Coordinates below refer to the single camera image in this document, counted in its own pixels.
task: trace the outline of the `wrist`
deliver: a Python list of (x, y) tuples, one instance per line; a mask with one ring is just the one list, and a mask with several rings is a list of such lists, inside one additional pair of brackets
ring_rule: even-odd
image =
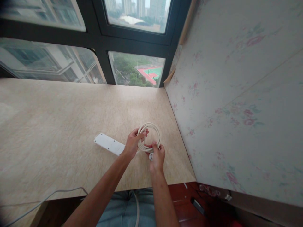
[(121, 155), (119, 156), (119, 158), (120, 157), (123, 160), (128, 161), (128, 162), (130, 162), (133, 159), (131, 152), (129, 152), (127, 149), (123, 150), (123, 152), (121, 153)]
[(151, 172), (151, 177), (155, 177), (155, 178), (158, 178), (158, 177), (164, 177), (164, 171), (163, 171), (163, 168), (162, 169), (150, 169), (150, 172)]

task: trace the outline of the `window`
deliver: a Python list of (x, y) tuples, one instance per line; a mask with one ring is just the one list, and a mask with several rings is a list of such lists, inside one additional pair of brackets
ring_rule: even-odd
[(159, 87), (165, 59), (109, 51), (117, 85)]
[(165, 33), (170, 0), (105, 0), (110, 24)]
[(76, 0), (9, 0), (2, 18), (86, 31)]
[(163, 87), (190, 4), (6, 0), (0, 77)]
[(77, 82), (79, 80), (71, 68), (68, 68), (62, 75), (64, 75), (69, 82)]
[(97, 61), (82, 47), (0, 38), (0, 65), (17, 78), (106, 84)]

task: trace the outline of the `red floor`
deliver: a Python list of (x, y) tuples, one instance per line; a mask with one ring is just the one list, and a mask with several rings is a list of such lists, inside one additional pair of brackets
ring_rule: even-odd
[[(199, 190), (197, 182), (169, 185), (169, 191), (182, 227), (241, 226), (235, 220), (233, 208)], [(191, 203), (191, 198), (204, 208), (204, 215)]]

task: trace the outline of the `floral wallpaper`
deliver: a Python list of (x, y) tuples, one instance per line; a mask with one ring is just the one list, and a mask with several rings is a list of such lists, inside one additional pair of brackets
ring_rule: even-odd
[(166, 84), (197, 181), (303, 207), (303, 2), (197, 1)]

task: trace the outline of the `black window frame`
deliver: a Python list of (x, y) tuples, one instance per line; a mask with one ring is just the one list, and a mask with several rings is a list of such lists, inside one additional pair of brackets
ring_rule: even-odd
[[(107, 84), (116, 84), (108, 51), (165, 58), (159, 87), (164, 86), (191, 0), (171, 1), (164, 34), (109, 25), (104, 0), (77, 0), (77, 4), (86, 32), (0, 18), (0, 37), (88, 48), (97, 56)], [(1, 77), (14, 77), (1, 71)]]

